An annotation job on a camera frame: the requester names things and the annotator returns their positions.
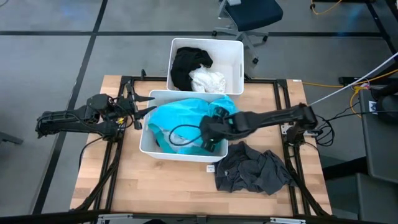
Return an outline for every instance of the black cloth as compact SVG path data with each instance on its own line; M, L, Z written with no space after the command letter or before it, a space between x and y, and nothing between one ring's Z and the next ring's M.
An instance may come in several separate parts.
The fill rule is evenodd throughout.
M215 163L217 190L247 189L271 195L283 185L295 185L284 163L272 151L260 153L246 143L230 145L228 155Z
M213 64L206 50L191 47L179 48L170 71L174 86L182 91L192 91L192 78L189 73L200 68L200 64L207 68Z

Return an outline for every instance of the label sticker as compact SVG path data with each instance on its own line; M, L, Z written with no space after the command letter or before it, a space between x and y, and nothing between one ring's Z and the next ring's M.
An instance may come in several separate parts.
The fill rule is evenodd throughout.
M206 166L206 172L215 172L214 165L207 165Z
M377 110L376 109L376 102L369 100L369 112L373 112L373 111L376 111L376 110Z

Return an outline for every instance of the office chair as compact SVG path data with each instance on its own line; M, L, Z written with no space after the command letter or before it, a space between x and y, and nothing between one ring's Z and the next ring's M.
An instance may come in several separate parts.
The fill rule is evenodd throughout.
M267 41L268 33L251 30L265 27L281 20L283 13L283 10L275 0L220 0L218 17L228 17L234 24L226 27L216 27L212 36L217 36L217 32L235 35L235 40L240 40L249 47L254 56L252 62L257 64L259 56L248 36L263 37L262 41L265 42Z
M11 142L11 143L14 143L14 144L22 144L24 142L23 140L21 140L19 138L16 138L16 137L11 136L11 135L6 134L6 133L2 133L0 131L0 144L3 141L4 142Z

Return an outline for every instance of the white cloth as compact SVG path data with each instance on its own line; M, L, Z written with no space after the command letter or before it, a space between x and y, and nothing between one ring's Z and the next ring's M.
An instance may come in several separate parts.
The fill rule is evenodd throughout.
M193 91L202 93L224 93L225 77L220 72L209 72L207 68L200 68L191 71L189 76L192 78L191 86Z

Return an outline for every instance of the gray chair base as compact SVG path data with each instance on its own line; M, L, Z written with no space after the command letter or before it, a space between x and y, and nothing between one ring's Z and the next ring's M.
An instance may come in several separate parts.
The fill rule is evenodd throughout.
M215 27L213 31L213 36L217 35L217 32L224 32L227 34L232 34L235 35L235 40L240 40L242 43L246 46L249 47L249 50L254 56L253 63L258 63L259 61L259 56L254 49L253 43L250 41L249 36L256 36L256 37L263 37L262 41L267 41L268 38L268 32L255 32L255 31L244 31L240 32L237 29L234 28L234 25L230 25L227 27Z
M4 142L12 142L14 144L22 144L24 142L23 140L21 140L21 139L19 139L17 137L14 137L14 136L11 136L9 134L0 132L0 143L2 141L4 141Z

